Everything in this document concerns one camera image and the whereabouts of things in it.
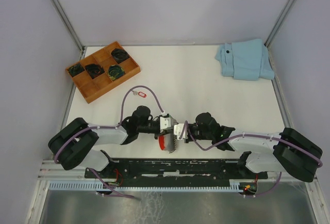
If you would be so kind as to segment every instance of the gray wall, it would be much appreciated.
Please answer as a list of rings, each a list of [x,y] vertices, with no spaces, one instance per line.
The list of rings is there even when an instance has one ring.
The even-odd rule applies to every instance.
[[[79,58],[50,0],[0,0],[0,223],[23,223]]]
[[[84,45],[267,39],[287,0],[60,0]]]
[[[323,149],[317,176],[330,206],[330,0],[298,0],[271,46],[293,125]]]

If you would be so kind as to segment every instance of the folded blue towel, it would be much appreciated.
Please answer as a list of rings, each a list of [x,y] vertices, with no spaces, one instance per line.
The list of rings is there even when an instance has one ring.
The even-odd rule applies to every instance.
[[[273,79],[267,48],[261,39],[221,45],[216,54],[223,76],[256,81],[259,77]]]

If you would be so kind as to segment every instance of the wooden box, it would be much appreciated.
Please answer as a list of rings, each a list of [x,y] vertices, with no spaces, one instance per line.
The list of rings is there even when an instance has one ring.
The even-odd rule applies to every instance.
[[[113,42],[103,49],[96,51],[95,53],[66,68],[68,75],[71,77],[87,103],[93,102],[95,99],[106,94],[114,87],[120,85],[141,71],[139,65],[129,55],[128,59],[125,59],[121,63],[117,63],[111,55],[111,52],[114,49],[123,50],[118,42]],[[76,64],[80,64],[84,71],[72,77],[69,69]],[[103,68],[104,73],[92,78],[86,70],[86,65],[90,64],[100,65]],[[125,72],[123,76],[115,80],[112,80],[107,73],[109,67],[113,65],[119,65]]]

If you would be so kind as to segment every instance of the table surface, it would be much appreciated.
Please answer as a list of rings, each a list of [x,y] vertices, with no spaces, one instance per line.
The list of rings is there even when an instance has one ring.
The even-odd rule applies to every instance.
[[[86,56],[102,47],[88,47]],[[215,60],[218,46],[124,46],[140,65],[141,72],[99,99],[87,104],[76,88],[68,123],[83,117],[94,124],[114,125],[119,122],[125,93],[133,86],[145,85],[157,95],[162,108],[178,122],[195,122],[198,114],[209,112],[220,125],[233,126],[245,132],[280,132],[284,128],[272,82],[237,81],[221,76]],[[160,110],[153,96],[145,89],[146,98],[130,94],[124,106],[124,118],[139,106],[148,106],[153,116]],[[207,147],[210,141],[200,141]],[[200,150],[193,142],[178,143],[169,154],[161,151],[151,134],[140,134],[131,144],[100,145],[111,157],[132,158],[239,158],[241,153],[213,148]]]

